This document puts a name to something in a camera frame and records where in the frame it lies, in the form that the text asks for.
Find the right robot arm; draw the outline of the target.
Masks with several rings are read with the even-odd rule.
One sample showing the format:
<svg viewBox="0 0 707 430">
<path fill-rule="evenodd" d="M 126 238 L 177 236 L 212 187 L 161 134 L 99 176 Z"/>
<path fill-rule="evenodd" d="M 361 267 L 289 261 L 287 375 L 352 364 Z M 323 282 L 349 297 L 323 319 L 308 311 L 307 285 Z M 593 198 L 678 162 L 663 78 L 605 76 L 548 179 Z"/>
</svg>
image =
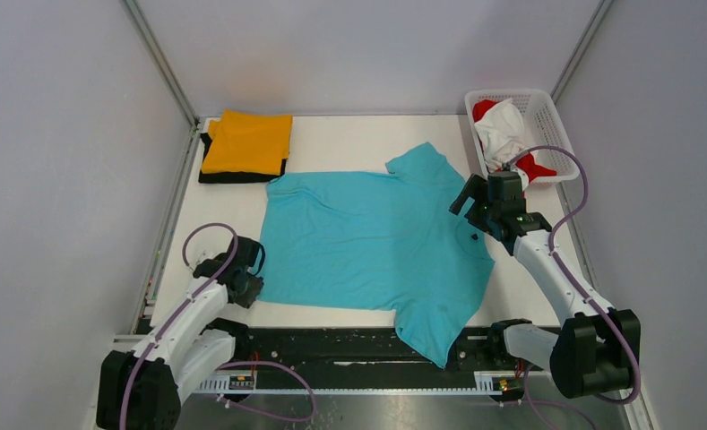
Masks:
<svg viewBox="0 0 707 430">
<path fill-rule="evenodd" d="M 485 347 L 490 363 L 501 369 L 518 361 L 538 366 L 567 399 L 634 401 L 642 388 L 637 315 L 616 309 L 568 262 L 556 242 L 561 226 L 528 210 L 521 177 L 507 170 L 473 175 L 450 212 L 503 245 L 537 283 L 559 321 L 557 332 L 526 319 L 493 323 Z"/>
</svg>

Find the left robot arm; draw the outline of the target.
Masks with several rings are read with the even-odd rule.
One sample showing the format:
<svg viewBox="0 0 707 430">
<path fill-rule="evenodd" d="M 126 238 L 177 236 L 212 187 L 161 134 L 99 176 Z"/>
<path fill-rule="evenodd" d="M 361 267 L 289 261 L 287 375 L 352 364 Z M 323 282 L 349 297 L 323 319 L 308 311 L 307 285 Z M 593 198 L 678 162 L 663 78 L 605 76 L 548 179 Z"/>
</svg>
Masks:
<svg viewBox="0 0 707 430">
<path fill-rule="evenodd" d="M 239 236 L 198 262 L 183 301 L 129 351 L 102 362 L 95 422 L 101 429 L 172 429 L 185 400 L 216 369 L 245 365 L 247 326 L 221 318 L 227 305 L 248 309 L 263 288 L 263 246 Z"/>
</svg>

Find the teal t shirt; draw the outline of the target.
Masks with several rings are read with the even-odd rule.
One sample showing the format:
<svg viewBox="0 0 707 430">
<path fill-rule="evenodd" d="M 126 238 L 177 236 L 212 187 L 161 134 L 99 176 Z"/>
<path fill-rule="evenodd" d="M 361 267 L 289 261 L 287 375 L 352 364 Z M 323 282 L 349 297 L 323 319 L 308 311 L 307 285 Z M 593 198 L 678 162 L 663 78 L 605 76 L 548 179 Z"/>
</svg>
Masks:
<svg viewBox="0 0 707 430">
<path fill-rule="evenodd" d="M 270 182 L 260 299 L 391 311 L 397 337 L 446 367 L 495 265 L 482 236 L 449 211 L 463 186 L 428 142 L 383 173 L 292 173 Z"/>
</svg>

